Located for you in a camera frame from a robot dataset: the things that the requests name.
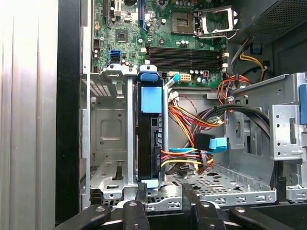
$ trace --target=expansion slot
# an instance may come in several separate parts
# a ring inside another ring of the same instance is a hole
[[[108,20],[108,7],[109,7],[109,5],[108,5],[108,0],[104,0],[104,3],[103,3],[103,7],[104,7],[104,19],[105,19],[105,21],[107,21]]]
[[[139,24],[140,24],[140,27],[143,29],[143,30],[146,30],[145,26],[144,26],[144,6],[145,6],[145,0],[139,0]]]
[[[115,0],[114,14],[116,17],[120,17],[121,14],[121,0]]]

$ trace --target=black plastic clip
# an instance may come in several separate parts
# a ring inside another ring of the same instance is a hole
[[[236,88],[239,86],[239,74],[237,73],[236,74],[236,77],[235,77],[235,86],[236,86]]]

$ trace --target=blue release tab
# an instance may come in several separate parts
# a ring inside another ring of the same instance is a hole
[[[210,139],[209,148],[211,148],[213,151],[208,153],[223,152],[227,150],[227,139],[226,138]]]
[[[158,74],[156,73],[142,73],[141,81],[158,81]]]
[[[150,114],[162,113],[161,87],[141,87],[141,112]]]
[[[301,104],[301,124],[307,125],[307,83],[301,84],[299,90]]]

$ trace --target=metal bracket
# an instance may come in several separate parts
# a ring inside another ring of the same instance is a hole
[[[220,12],[227,12],[227,20],[228,20],[228,28],[226,29],[214,29],[213,31],[208,31],[207,27],[207,14],[208,13],[220,13]],[[205,10],[199,10],[196,12],[196,15],[194,17],[200,19],[200,27],[195,28],[196,31],[198,31],[198,38],[217,38],[217,37],[225,37],[226,39],[231,39],[236,35],[237,30],[234,29],[234,26],[237,24],[238,19],[234,19],[234,17],[237,16],[237,13],[232,10],[231,6],[224,6],[224,7],[218,7],[213,9],[205,9]],[[234,31],[235,34],[231,37],[226,36],[228,32]]]
[[[299,146],[298,105],[277,104],[270,106],[271,158],[274,161],[297,160],[302,158]]]
[[[304,201],[307,200],[307,188],[303,188],[302,186],[287,186],[287,200],[290,201]]]

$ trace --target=perforated metal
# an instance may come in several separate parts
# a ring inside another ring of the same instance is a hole
[[[251,27],[248,35],[282,35],[307,19],[306,0],[283,0],[268,10]]]

